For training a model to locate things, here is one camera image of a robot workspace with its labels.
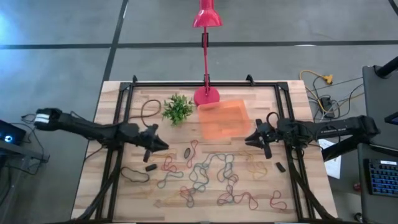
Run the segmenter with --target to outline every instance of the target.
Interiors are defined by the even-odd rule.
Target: wooden table
[[[302,81],[288,81],[288,83],[296,119],[312,120],[304,83]],[[103,124],[112,123],[119,84],[120,82],[104,83],[95,122]],[[174,158],[173,164],[177,166],[178,170],[183,171],[185,175],[181,179],[168,179],[164,189],[157,188],[158,181],[162,180],[166,174],[166,171],[161,171],[159,168],[149,172],[150,181],[144,184],[132,183],[124,177],[120,177],[114,222],[297,221],[289,172],[281,173],[275,166],[276,162],[280,162],[287,169],[283,143],[271,144],[273,156],[268,160],[264,157],[262,150],[244,144],[244,138],[255,130],[254,120],[256,118],[261,118],[265,121],[268,113],[271,111],[277,112],[274,89],[269,87],[219,87],[218,90],[221,101],[244,100],[249,119],[253,121],[253,127],[250,132],[244,136],[222,140],[204,140],[201,136],[196,108],[186,122],[174,128],[171,127],[169,120],[162,120],[160,114],[146,118],[146,123],[157,123],[159,125],[157,134],[170,146],[168,151],[153,154],[151,157],[153,162],[151,163],[156,163],[160,167],[164,163],[164,156],[170,154]],[[168,100],[174,93],[184,94],[191,98],[194,91],[195,88],[190,87],[135,87],[130,115],[139,115],[142,104],[147,100],[158,99],[163,102],[164,100]],[[285,101],[283,103],[285,114],[287,114]],[[155,112],[157,107],[156,103],[149,103],[146,106],[144,114]],[[141,129],[144,129],[144,125],[139,118],[131,119],[130,122],[137,123]],[[271,116],[271,124],[275,126],[275,116]],[[194,139],[199,141],[199,145],[197,146],[197,155],[193,159],[193,163],[203,162],[210,153],[234,155],[233,172],[239,175],[239,182],[234,188],[234,194],[241,194],[245,191],[250,192],[258,201],[259,206],[257,209],[249,209],[246,197],[239,204],[217,205],[216,200],[222,193],[225,193],[226,187],[226,183],[220,183],[216,179],[216,173],[220,169],[220,162],[214,162],[216,165],[211,165],[209,169],[210,183],[207,185],[206,191],[203,193],[198,192],[193,196],[195,206],[193,208],[186,207],[186,200],[179,196],[178,191],[183,185],[192,186],[192,182],[188,178],[191,169],[187,168],[187,160],[183,158],[183,153],[186,148],[191,147],[190,141]],[[88,146],[87,154],[91,154],[98,148],[100,148],[100,145],[97,142],[91,142]],[[252,173],[248,171],[248,166],[251,165],[248,162],[248,157],[241,155],[240,151],[247,151],[253,154],[255,162],[262,162],[265,165],[267,175],[261,176],[261,174],[256,174],[256,179],[253,179]],[[128,166],[132,169],[145,172],[144,168],[148,164],[142,162],[143,155],[143,148],[126,144],[122,166]],[[106,150],[102,150],[85,162],[72,218],[82,214],[98,193],[105,157]],[[336,217],[335,203],[319,148],[314,146],[306,148],[304,161],[311,190],[328,212]],[[270,199],[275,190],[279,190],[282,193],[282,197],[275,199],[274,203],[285,202],[287,204],[286,210],[270,207]],[[304,214],[306,214],[307,209],[302,192],[300,192],[300,198]],[[107,211],[106,205],[107,203],[104,206],[104,215],[106,215]]]

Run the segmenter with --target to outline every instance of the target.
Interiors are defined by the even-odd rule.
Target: green plant
[[[188,116],[192,114],[192,100],[187,101],[187,97],[177,94],[172,95],[171,102],[164,101],[165,110],[162,113],[163,118],[168,118],[172,121],[173,126],[182,123]]]

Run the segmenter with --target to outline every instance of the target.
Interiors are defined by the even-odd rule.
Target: keyboard
[[[398,162],[365,159],[369,193],[398,197]]]

